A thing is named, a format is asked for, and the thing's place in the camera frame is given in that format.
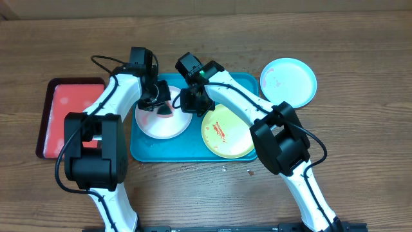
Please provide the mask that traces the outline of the pink green sponge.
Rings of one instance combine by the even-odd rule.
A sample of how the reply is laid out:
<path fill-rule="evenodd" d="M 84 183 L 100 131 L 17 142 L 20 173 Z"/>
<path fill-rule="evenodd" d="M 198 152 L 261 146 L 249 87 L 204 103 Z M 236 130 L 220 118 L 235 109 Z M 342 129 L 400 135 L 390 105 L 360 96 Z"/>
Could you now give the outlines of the pink green sponge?
<path fill-rule="evenodd" d="M 169 118 L 172 117 L 174 113 L 174 108 L 171 106 L 170 102 L 167 101 L 163 105 L 158 108 L 157 116 L 162 118 Z"/>

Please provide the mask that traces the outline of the white plate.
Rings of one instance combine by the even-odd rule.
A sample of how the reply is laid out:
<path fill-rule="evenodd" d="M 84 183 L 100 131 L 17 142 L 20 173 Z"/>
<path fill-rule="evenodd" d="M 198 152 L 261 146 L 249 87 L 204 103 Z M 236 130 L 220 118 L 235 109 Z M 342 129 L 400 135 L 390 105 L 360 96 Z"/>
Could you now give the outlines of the white plate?
<path fill-rule="evenodd" d="M 160 115 L 159 108 L 154 111 L 144 111 L 139 108 L 135 110 L 135 121 L 138 127 L 154 139 L 171 139 L 178 136 L 186 130 L 192 119 L 191 114 L 172 107 L 172 101 L 180 93 L 180 89 L 175 86 L 169 86 L 169 89 L 171 100 L 167 102 L 167 106 L 171 114 Z"/>

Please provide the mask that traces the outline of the light blue plate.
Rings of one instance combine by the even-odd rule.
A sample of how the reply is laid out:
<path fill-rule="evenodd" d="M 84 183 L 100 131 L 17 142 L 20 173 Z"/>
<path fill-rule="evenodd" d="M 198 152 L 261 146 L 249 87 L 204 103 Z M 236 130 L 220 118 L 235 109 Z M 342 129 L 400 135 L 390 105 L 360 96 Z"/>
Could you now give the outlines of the light blue plate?
<path fill-rule="evenodd" d="M 293 108 L 301 108 L 315 97 L 317 79 L 307 64 L 285 57 L 276 59 L 263 68 L 260 86 L 263 95 L 270 102 L 276 105 L 287 102 Z"/>

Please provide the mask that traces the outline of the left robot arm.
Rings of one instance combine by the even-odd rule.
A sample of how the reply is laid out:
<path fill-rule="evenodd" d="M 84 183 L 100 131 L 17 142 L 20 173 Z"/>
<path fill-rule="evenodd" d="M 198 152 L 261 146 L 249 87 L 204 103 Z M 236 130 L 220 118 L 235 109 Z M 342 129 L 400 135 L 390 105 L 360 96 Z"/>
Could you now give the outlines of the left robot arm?
<path fill-rule="evenodd" d="M 81 113 L 64 118 L 64 146 L 56 164 L 55 180 L 69 193 L 88 195 L 104 221 L 104 231 L 138 231 L 138 215 L 124 187 L 127 147 L 123 121 L 133 106 L 170 116 L 166 81 L 158 80 L 156 55 L 133 47 L 127 62 L 109 71 L 102 95 Z"/>

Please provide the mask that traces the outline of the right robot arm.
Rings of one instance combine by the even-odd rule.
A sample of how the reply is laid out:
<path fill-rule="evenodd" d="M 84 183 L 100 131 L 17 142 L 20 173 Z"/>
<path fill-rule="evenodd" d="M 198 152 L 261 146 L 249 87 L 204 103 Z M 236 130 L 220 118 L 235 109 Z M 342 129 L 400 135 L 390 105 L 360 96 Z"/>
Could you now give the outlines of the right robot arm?
<path fill-rule="evenodd" d="M 288 186 L 309 231 L 344 231 L 344 226 L 328 206 L 310 161 L 310 140 L 325 145 L 304 129 L 291 105 L 274 105 L 251 93 L 231 74 L 210 61 L 202 64 L 191 53 L 181 56 L 175 68 L 188 87 L 181 90 L 180 109 L 199 116 L 220 103 L 248 127 L 258 159 L 269 172 L 280 175 Z"/>

